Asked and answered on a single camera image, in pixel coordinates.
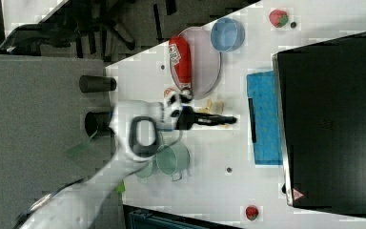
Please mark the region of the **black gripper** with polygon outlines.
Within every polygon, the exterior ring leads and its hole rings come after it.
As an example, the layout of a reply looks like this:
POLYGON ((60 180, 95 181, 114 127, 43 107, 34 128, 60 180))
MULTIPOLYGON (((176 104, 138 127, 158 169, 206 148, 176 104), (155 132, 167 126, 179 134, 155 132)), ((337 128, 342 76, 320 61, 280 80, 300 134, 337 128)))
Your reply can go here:
POLYGON ((202 115, 196 113, 192 107, 184 106, 180 112, 180 116, 177 119, 176 130, 188 131, 197 122, 203 125, 223 125, 223 124, 235 124, 237 119, 234 116, 223 115, 202 115))

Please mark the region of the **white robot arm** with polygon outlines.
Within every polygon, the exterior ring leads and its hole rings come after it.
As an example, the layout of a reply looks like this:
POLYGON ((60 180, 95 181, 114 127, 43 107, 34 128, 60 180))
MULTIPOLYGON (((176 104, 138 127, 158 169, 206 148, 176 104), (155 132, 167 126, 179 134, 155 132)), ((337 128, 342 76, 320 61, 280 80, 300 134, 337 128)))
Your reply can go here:
POLYGON ((89 229, 108 197, 126 177, 142 170, 161 147, 160 134, 186 131, 194 124, 234 124, 237 118, 197 113, 176 99, 115 104, 110 128, 115 152, 95 175, 79 179, 38 199, 21 214, 13 229, 89 229))

